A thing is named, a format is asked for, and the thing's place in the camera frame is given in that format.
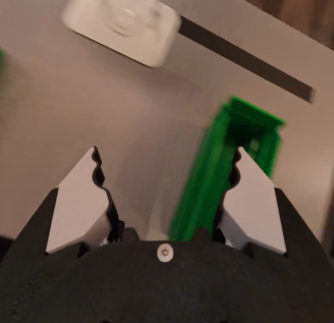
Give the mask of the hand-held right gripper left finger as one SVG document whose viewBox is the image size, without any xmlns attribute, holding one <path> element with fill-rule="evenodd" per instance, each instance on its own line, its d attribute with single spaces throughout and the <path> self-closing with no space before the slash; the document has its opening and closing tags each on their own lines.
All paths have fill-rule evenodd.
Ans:
<svg viewBox="0 0 334 323">
<path fill-rule="evenodd" d="M 120 238 L 120 221 L 98 148 L 91 147 L 58 185 L 46 252 L 83 242 L 94 249 Z"/>
</svg>

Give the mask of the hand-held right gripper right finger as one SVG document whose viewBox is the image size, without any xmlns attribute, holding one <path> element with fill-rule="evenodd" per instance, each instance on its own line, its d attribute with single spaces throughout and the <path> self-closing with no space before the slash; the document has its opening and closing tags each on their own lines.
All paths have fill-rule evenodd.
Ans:
<svg viewBox="0 0 334 323">
<path fill-rule="evenodd" d="M 236 149 L 231 166 L 213 224 L 213 241 L 237 250 L 254 243 L 286 254 L 275 185 L 243 147 Z"/>
</svg>

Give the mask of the black strip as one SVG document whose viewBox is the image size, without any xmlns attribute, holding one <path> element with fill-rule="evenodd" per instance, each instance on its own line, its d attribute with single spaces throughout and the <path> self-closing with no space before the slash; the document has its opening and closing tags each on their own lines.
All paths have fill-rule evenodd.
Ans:
<svg viewBox="0 0 334 323">
<path fill-rule="evenodd" d="M 316 92 L 314 88 L 184 16 L 181 16 L 181 26 L 178 33 L 307 103 L 313 102 Z"/>
</svg>

